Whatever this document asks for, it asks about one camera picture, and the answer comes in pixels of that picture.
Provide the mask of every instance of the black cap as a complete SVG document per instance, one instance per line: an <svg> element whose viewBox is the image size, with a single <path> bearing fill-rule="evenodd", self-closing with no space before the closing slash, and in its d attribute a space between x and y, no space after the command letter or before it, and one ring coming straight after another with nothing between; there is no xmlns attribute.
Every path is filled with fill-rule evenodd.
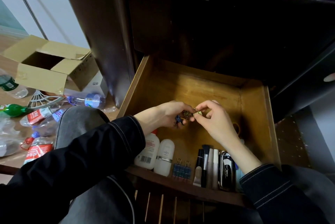
<svg viewBox="0 0 335 224"><path fill-rule="evenodd" d="M204 158L204 150L198 150L198 158L197 158L197 165L195 167L202 167L202 160Z"/></svg>

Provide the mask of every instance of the white stitching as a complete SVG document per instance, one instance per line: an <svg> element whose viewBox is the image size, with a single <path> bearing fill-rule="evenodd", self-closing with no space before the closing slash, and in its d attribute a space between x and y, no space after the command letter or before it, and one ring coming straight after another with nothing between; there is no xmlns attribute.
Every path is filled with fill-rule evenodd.
<svg viewBox="0 0 335 224"><path fill-rule="evenodd" d="M253 170L250 171L249 173L245 174L245 176L243 176L243 177L240 179L240 182L242 182L245 178L248 177L248 175L252 174L254 171L256 171L256 170L258 170L259 168L264 167L264 166L266 166L266 165L272 165L272 163L267 163L267 164L264 164L264 165L262 165L262 166L259 166L259 167L255 168L255 169L253 169Z"/></svg>
<svg viewBox="0 0 335 224"><path fill-rule="evenodd" d="M123 136L124 136L125 139L126 139L127 145L129 146L129 149L130 149L130 152L133 154L133 152L132 152L132 150L131 150L131 148L130 148L130 145L129 145L129 143L128 143L128 140L127 140L126 135L123 133L123 131L121 130L121 128L120 128L116 123L114 123L114 122L112 122L112 121L111 121L111 123L115 124L115 125L120 129L120 131L122 132Z"/></svg>
<svg viewBox="0 0 335 224"><path fill-rule="evenodd" d="M260 208L262 205L265 205L266 203L268 203L270 200L274 199L275 197L277 197L278 195L282 194L284 191L286 191L288 188L290 188L291 186L293 186L293 184L291 184L289 187L287 187L285 190L283 190L282 192L279 192L276 196L270 198L268 201L264 202L263 204L261 204L260 206L256 207L256 209Z"/></svg>
<svg viewBox="0 0 335 224"><path fill-rule="evenodd" d="M246 181L248 181L249 179L253 178L255 175L259 174L260 172L262 172L262 171L264 171L264 170L266 170L266 169L268 169L268 168L274 168L274 166L271 166L271 167L267 167L267 168L265 168L265 169L262 169L262 170L259 171L258 173L256 173L256 174L250 176L247 180L245 180L243 183L241 183L241 185L244 184L244 183L245 183Z"/></svg>
<svg viewBox="0 0 335 224"><path fill-rule="evenodd" d="M286 183L284 183L283 185L279 186L278 188L276 188L275 190L271 191L268 195L262 197L260 200L254 202L254 204L257 204L259 201L261 201L262 199L264 199L265 197L269 196L271 193L275 192L276 190L282 188L285 184L289 183L290 181L287 181Z"/></svg>
<svg viewBox="0 0 335 224"><path fill-rule="evenodd" d="M141 131L142 131L142 134L144 135L143 130L142 130L142 127L141 127L141 131L140 131L140 129L139 129L137 123L135 122L135 120L133 119L133 117L132 117L132 116L128 116L128 117L129 117L129 118L136 124L139 133L141 134Z"/></svg>
<svg viewBox="0 0 335 224"><path fill-rule="evenodd" d="M111 126L113 126L113 128L117 131L117 133L120 135L120 138L122 139L122 141L123 141L123 143L124 143L124 145L125 145L125 147L126 147L126 150L127 150L127 152L128 152L128 155L129 155L129 156L132 156L132 155L130 155L130 153L129 153L129 151L128 151L128 148L127 148L127 146L126 146L126 143L125 143L125 141L123 140L123 137L121 136L121 134L119 133L119 131L115 128L114 125L112 125L112 124L110 124L110 123L108 123L108 124L111 125Z"/></svg>

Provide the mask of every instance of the person's left hand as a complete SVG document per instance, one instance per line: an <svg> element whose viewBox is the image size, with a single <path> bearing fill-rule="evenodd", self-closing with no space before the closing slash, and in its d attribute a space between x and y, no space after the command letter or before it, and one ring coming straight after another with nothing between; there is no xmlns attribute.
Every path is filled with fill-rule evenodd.
<svg viewBox="0 0 335 224"><path fill-rule="evenodd" d="M174 127L176 121L175 117L177 115L183 116L183 111L194 113L190 105L181 101L170 101L156 107L148 108L134 115L134 117L139 121L143 133L146 136L159 127ZM194 120L194 117L191 116L190 121L192 122Z"/></svg>

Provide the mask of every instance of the sleeve cuff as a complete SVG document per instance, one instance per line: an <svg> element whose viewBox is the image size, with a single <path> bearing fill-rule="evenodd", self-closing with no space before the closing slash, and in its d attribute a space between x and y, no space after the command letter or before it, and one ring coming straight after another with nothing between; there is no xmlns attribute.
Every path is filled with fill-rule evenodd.
<svg viewBox="0 0 335 224"><path fill-rule="evenodd" d="M109 124L119 133L131 158L134 159L145 148L145 136L135 117L124 116Z"/></svg>
<svg viewBox="0 0 335 224"><path fill-rule="evenodd" d="M293 185L273 164L264 164L249 172L240 179L240 184L256 209Z"/></svg>

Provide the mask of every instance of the person's right hand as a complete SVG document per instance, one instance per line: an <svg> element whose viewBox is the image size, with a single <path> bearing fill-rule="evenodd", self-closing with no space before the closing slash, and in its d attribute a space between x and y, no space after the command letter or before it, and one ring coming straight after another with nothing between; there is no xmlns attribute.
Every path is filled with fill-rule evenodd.
<svg viewBox="0 0 335 224"><path fill-rule="evenodd" d="M224 147L233 140L240 141L228 113L217 101L204 101L196 107L196 110L205 111L208 108L211 111L206 117L197 113L193 116L208 131L212 138Z"/></svg>

